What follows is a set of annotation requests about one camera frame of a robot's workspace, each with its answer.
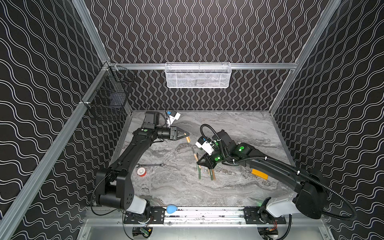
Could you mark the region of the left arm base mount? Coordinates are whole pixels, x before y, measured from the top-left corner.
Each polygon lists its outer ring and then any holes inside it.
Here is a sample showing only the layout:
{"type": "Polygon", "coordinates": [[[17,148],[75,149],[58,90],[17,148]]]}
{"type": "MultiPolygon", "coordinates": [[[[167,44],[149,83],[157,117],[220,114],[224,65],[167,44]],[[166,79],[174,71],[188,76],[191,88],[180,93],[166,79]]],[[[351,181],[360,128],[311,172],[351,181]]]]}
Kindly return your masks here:
{"type": "Polygon", "coordinates": [[[165,221],[166,209],[163,207],[151,207],[142,215],[128,212],[124,215],[125,225],[162,225],[165,221]]]}

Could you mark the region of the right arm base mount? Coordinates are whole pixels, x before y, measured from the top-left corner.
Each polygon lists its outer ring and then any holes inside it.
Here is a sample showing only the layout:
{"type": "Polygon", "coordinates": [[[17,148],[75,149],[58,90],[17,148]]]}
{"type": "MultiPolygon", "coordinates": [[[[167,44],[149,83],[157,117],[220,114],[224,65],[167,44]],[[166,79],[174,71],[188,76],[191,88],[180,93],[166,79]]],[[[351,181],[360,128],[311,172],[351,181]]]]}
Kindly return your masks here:
{"type": "Polygon", "coordinates": [[[261,207],[245,207],[244,219],[247,225],[285,225],[285,217],[274,217],[261,207]]]}

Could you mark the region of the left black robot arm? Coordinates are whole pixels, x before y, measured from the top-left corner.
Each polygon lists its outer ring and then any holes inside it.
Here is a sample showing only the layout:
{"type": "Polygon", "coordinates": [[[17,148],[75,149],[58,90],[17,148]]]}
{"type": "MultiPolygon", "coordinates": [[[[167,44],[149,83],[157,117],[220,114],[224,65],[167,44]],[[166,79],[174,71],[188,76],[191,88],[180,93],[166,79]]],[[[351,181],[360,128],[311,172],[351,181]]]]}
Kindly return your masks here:
{"type": "Polygon", "coordinates": [[[96,204],[133,214],[148,213],[149,202],[135,195],[131,180],[137,163],[157,139],[178,141],[190,136],[179,127],[161,126],[161,115],[159,112],[146,112],[142,127],[133,132],[125,151],[109,167],[98,170],[93,193],[96,204]]]}

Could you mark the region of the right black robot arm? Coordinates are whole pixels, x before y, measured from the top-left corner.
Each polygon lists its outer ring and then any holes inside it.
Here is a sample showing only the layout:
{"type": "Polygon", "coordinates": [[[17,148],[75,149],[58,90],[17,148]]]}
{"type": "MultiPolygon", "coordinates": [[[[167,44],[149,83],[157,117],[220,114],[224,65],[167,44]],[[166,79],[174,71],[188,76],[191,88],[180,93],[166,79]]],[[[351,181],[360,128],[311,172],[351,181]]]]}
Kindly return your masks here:
{"type": "Polygon", "coordinates": [[[288,190],[285,194],[269,196],[261,204],[259,215],[264,222],[283,215],[302,214],[310,219],[328,216],[337,220],[352,221],[357,218],[353,204],[324,183],[322,173],[304,170],[275,159],[247,144],[237,144],[224,130],[211,138],[201,136],[196,147],[204,154],[198,165],[213,170],[218,164],[228,167],[248,167],[259,171],[260,177],[279,182],[288,190]],[[329,195],[339,198],[350,214],[334,214],[326,210],[329,195]]]}

